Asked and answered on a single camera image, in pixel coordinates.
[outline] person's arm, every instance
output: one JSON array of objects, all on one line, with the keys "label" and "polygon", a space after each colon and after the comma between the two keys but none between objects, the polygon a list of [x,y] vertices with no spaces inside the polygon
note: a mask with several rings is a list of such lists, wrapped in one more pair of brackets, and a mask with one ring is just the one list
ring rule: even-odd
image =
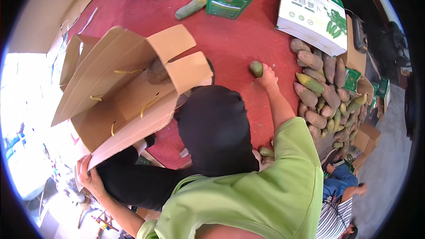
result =
[{"label": "person's arm", "polygon": [[78,180],[93,194],[112,218],[116,220],[118,225],[120,225],[124,231],[136,238],[137,232],[145,220],[116,201],[106,192],[96,168],[91,169],[90,174],[87,173],[87,166],[90,159],[91,154],[82,157],[77,162]]},{"label": "person's arm", "polygon": [[366,190],[367,190],[366,184],[363,184],[362,186],[349,186],[348,188],[346,188],[344,190],[340,203],[343,203],[343,202],[351,199],[354,194],[361,195],[361,194],[365,193]]},{"label": "person's arm", "polygon": [[256,79],[266,90],[269,98],[275,133],[283,123],[295,117],[290,104],[279,91],[278,80],[274,71],[266,64],[263,64],[263,76]]}]

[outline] sneaker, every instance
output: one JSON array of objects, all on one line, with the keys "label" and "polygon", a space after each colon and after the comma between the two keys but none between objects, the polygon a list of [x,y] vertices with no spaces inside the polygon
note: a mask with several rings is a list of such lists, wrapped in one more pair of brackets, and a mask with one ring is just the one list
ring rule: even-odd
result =
[{"label": "sneaker", "polygon": [[335,156],[337,156],[337,149],[330,151],[328,155],[326,155],[326,157],[320,162],[323,172],[326,172],[326,167],[329,163],[333,163]]}]

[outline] green t-shirt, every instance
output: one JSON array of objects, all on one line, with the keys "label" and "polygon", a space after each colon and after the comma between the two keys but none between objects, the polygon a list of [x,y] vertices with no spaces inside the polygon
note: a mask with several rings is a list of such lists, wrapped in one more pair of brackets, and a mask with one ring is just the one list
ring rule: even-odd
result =
[{"label": "green t-shirt", "polygon": [[274,164],[261,172],[183,179],[159,220],[146,221],[137,239],[193,239],[203,224],[237,227],[266,239],[314,238],[323,173],[304,119],[280,126],[274,155]]}]

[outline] yellow rope handle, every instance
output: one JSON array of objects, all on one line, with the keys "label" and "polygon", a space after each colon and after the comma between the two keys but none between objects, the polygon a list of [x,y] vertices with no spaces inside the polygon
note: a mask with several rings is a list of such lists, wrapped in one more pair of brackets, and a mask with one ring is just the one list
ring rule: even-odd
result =
[{"label": "yellow rope handle", "polygon": [[115,124],[115,121],[112,123],[112,127],[110,127],[110,134],[112,136],[115,136],[115,134],[114,134],[114,124]]},{"label": "yellow rope handle", "polygon": [[158,94],[159,93],[157,93],[156,95],[155,95],[155,99],[153,99],[152,101],[150,101],[149,103],[147,103],[143,108],[142,108],[142,110],[141,110],[141,113],[140,113],[140,118],[143,118],[143,112],[145,111],[145,109],[149,106],[149,105],[151,105],[157,98],[158,98]]},{"label": "yellow rope handle", "polygon": [[114,73],[131,74],[131,73],[138,72],[138,71],[144,71],[144,69],[136,69],[136,70],[133,70],[133,71],[125,71],[125,70],[116,69],[116,70],[114,70]]},{"label": "yellow rope handle", "polygon": [[102,101],[102,98],[94,97],[93,95],[90,96],[90,99],[92,99],[92,100],[98,100],[99,102]]}]

